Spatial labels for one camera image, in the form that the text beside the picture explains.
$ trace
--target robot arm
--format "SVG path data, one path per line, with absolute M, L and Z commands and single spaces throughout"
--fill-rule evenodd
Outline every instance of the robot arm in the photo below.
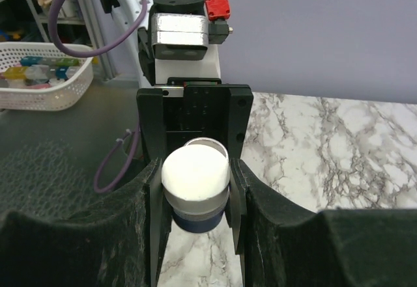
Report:
M 140 1 L 101 0 L 101 3 L 125 32 L 141 12 Z M 220 79 L 217 45 L 231 33 L 226 22 L 229 16 L 228 0 L 148 0 L 148 12 L 138 34 L 127 40 L 140 87 L 170 85 L 172 77 Z

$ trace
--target white plastic basket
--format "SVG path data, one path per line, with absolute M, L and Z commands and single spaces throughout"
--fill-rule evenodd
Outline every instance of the white plastic basket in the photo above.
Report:
M 68 44 L 76 51 L 90 51 L 84 45 Z M 70 57 L 50 43 L 0 43 L 0 72 L 15 66 L 25 56 Z M 0 88 L 0 109 L 58 111 L 74 105 L 89 88 L 93 80 L 93 58 L 79 59 L 80 68 L 68 81 L 48 89 Z

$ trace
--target lavender wall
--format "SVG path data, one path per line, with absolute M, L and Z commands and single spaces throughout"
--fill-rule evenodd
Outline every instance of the lavender wall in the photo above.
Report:
M 417 0 L 230 0 L 222 77 L 253 90 L 417 103 Z

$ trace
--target white marble surface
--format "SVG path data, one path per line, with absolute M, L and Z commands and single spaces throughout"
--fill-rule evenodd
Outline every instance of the white marble surface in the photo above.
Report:
M 255 93 L 242 159 L 315 212 L 417 208 L 417 105 Z M 224 218 L 203 235 L 173 224 L 159 286 L 242 286 Z

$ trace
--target black textured cover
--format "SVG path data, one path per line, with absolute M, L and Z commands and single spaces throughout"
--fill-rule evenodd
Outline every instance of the black textured cover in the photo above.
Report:
M 0 286 L 156 286 L 171 212 L 163 199 L 160 241 L 152 247 L 147 203 L 152 185 L 162 188 L 160 160 L 68 219 L 6 212 L 0 220 Z M 159 257 L 155 277 L 152 253 Z
M 315 214 L 261 182 L 242 160 L 232 159 L 231 171 L 245 287 L 417 286 L 417 210 Z

